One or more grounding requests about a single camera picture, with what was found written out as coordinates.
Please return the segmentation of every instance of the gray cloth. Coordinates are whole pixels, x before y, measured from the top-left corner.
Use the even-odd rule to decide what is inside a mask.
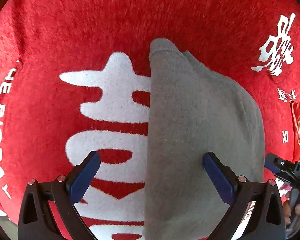
[[[262,182],[261,113],[237,82],[167,39],[152,41],[149,60],[145,237],[196,240],[208,236],[228,208],[203,169],[203,154],[213,151],[236,175]]]

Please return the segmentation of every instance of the red patterned fabric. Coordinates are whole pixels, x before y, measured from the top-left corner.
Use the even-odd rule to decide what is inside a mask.
[[[9,0],[0,13],[0,203],[12,221],[31,178],[67,174],[87,148],[102,169],[76,205],[84,221],[100,239],[143,239],[148,53],[158,37],[239,82],[260,107],[266,153],[299,159],[289,104],[300,100],[295,0]]]

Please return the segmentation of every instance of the human hand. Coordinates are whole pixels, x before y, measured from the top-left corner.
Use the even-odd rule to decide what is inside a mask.
[[[289,198],[290,197],[290,192],[288,192],[286,194],[286,198]],[[295,213],[296,215],[300,216],[300,204],[296,205],[295,207]],[[290,216],[291,216],[291,208],[289,206],[289,200],[286,200],[284,203],[283,203],[283,214],[284,214],[284,222],[285,222],[285,225],[290,225],[291,224],[291,220],[290,220]],[[300,217],[298,219],[298,221],[296,222],[295,226],[295,231],[298,231],[300,229]]]

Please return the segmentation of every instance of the metal screw head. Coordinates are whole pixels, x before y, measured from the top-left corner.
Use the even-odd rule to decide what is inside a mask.
[[[269,184],[272,185],[272,186],[275,186],[275,185],[276,185],[276,182],[275,182],[273,179],[270,179],[270,180],[269,180]]]
[[[31,179],[31,181],[28,182],[29,185],[33,185],[35,183],[35,179]]]
[[[63,181],[65,181],[65,179],[66,179],[66,176],[65,176],[65,175],[60,175],[60,176],[57,178],[57,180],[58,180],[59,182],[63,182]]]
[[[244,183],[247,181],[247,178],[245,176],[239,176],[238,180]]]

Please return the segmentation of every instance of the gray towel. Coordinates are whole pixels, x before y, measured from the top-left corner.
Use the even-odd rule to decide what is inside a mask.
[[[208,236],[228,208],[202,167],[203,154],[213,151],[236,175],[262,182],[261,113],[237,82],[167,39],[152,41],[149,60],[145,237],[196,240]]]

